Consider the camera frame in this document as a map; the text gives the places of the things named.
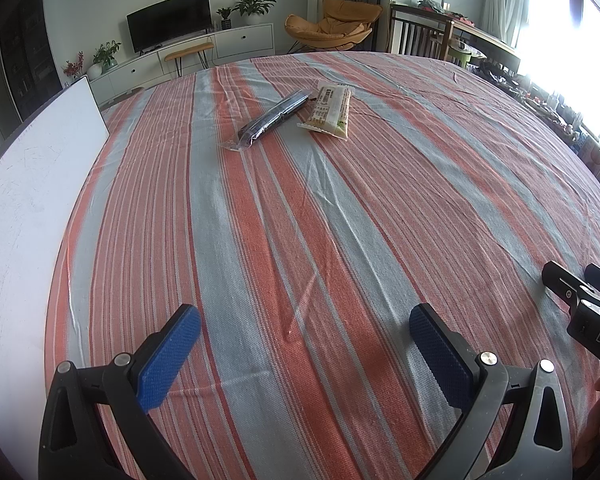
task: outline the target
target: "white vase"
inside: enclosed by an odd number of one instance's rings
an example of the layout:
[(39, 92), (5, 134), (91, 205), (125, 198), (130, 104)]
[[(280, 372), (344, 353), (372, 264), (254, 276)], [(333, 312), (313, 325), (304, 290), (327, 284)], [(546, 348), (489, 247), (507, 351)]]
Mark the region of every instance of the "white vase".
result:
[(263, 17), (264, 14), (247, 14), (245, 21), (247, 22), (247, 25), (257, 25), (262, 22)]
[(97, 77), (99, 77), (101, 75), (102, 75), (102, 65), (100, 63), (91, 65), (89, 67), (89, 69), (87, 70), (87, 77), (89, 78), (89, 81), (93, 81), (94, 79), (96, 79)]

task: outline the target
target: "white tv cabinet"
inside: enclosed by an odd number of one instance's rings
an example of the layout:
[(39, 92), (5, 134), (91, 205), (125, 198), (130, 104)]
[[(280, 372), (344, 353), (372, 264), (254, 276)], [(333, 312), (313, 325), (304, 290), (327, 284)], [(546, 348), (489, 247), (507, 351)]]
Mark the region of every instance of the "white tv cabinet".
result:
[[(175, 79), (178, 76), (175, 61), (165, 62), (165, 56), (208, 41), (215, 45), (213, 49), (206, 51), (210, 67), (275, 54), (272, 23), (218, 30), (204, 36), (179, 40), (120, 63), (90, 82), (93, 97), (99, 106), (134, 88), (149, 88)], [(182, 58), (182, 75), (202, 69), (198, 54)]]

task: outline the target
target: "black television screen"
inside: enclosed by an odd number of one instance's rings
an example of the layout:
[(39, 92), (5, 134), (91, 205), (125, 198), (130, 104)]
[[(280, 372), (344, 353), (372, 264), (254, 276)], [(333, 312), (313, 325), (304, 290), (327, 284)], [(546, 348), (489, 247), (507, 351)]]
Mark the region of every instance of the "black television screen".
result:
[(204, 28), (213, 28), (209, 0), (165, 0), (126, 17), (134, 51), (140, 52)]

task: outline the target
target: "textured blue pad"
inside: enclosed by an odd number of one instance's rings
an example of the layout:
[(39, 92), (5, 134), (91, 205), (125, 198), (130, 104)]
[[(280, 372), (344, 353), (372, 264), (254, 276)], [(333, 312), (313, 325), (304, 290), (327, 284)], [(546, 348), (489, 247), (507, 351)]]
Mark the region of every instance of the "textured blue pad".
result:
[(474, 402), (474, 380), (471, 371), (466, 368), (451, 342), (441, 334), (420, 305), (411, 311), (409, 331), (438, 382), (446, 402), (453, 408), (468, 410)]
[(167, 396), (182, 364), (200, 336), (200, 313), (190, 307), (172, 327), (138, 375), (136, 397), (145, 413)]

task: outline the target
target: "window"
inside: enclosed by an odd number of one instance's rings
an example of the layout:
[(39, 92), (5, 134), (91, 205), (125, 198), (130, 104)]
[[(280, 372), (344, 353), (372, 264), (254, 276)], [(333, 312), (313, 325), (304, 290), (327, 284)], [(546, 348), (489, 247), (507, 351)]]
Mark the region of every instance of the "window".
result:
[(582, 0), (578, 26), (572, 6), (573, 0), (528, 0), (517, 45), (519, 72), (543, 90), (562, 94), (600, 135), (600, 11), (591, 0)]

